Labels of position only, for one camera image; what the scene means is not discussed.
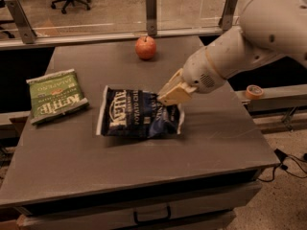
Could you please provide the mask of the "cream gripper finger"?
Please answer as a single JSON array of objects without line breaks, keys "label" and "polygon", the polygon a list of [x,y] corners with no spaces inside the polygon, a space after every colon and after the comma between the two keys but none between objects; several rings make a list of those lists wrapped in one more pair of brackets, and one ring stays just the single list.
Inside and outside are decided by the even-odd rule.
[{"label": "cream gripper finger", "polygon": [[171,92],[157,98],[164,105],[182,104],[190,100],[186,92]]},{"label": "cream gripper finger", "polygon": [[173,89],[179,83],[179,74],[175,73],[160,89],[159,96],[165,95],[168,91]]}]

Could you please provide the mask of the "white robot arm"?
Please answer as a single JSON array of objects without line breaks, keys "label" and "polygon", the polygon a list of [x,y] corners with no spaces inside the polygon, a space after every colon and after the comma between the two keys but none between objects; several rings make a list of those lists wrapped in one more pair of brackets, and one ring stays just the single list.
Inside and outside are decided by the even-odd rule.
[{"label": "white robot arm", "polygon": [[303,0],[247,0],[239,25],[192,54],[158,92],[165,105],[207,94],[231,77],[282,57],[307,66],[307,4]]}]

